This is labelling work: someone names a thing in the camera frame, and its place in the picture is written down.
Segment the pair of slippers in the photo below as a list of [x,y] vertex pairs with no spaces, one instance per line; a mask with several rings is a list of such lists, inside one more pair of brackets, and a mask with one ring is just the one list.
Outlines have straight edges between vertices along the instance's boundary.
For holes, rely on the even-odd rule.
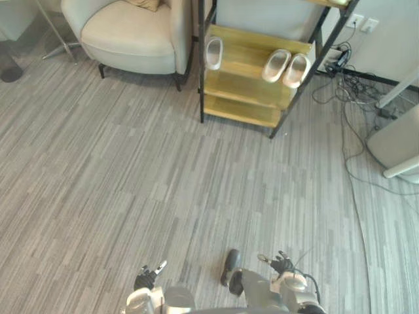
[[[223,40],[220,37],[211,37],[206,45],[206,67],[210,70],[218,70],[223,59]],[[285,49],[274,51],[268,58],[262,71],[262,78],[273,83],[280,79],[290,88],[298,88],[307,76],[310,69],[310,60],[304,54],[295,54],[291,59],[291,53]]]
[[290,88],[298,88],[310,70],[310,60],[305,54],[291,53],[285,49],[275,50],[269,57],[262,71],[262,78],[273,83],[282,77],[282,83]]

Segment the power strip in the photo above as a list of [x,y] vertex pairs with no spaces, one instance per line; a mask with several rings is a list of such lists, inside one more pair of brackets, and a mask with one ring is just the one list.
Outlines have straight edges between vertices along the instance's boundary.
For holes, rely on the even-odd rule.
[[318,71],[326,73],[325,65],[338,61],[341,54],[342,51],[330,48],[326,54],[326,57],[320,63]]

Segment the armchair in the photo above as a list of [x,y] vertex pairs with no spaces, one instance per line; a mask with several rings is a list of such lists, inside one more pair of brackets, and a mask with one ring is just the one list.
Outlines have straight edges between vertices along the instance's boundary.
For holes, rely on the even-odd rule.
[[102,78],[105,66],[171,74],[180,91],[190,68],[191,0],[163,0],[156,12],[121,0],[62,0],[62,11]]

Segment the power outlet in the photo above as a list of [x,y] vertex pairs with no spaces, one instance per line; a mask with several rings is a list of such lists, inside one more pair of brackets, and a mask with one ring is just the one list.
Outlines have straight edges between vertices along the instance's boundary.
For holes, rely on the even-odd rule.
[[350,18],[348,18],[348,21],[346,22],[346,27],[358,28],[358,26],[361,25],[363,19],[363,15],[353,14],[350,16]]
[[370,34],[373,32],[374,28],[380,23],[378,20],[374,20],[373,18],[369,18],[364,25],[362,25],[361,31],[364,33]]

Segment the baseboard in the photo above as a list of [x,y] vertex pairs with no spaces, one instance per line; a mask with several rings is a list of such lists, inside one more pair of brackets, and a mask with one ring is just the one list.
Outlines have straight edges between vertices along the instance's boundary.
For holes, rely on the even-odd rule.
[[[400,82],[397,82],[396,80],[390,80],[388,78],[378,77],[376,75],[372,75],[372,74],[368,74],[368,73],[362,73],[362,72],[353,71],[353,70],[349,70],[349,69],[344,69],[343,73],[353,75],[353,76],[356,76],[356,77],[360,77],[361,79],[373,80],[375,82],[384,83],[384,84],[388,84],[388,85],[392,85],[392,86],[396,86],[400,83]],[[323,71],[318,71],[317,74],[329,76],[326,72],[323,72]],[[419,87],[414,86],[414,85],[407,86],[406,89],[419,93]]]

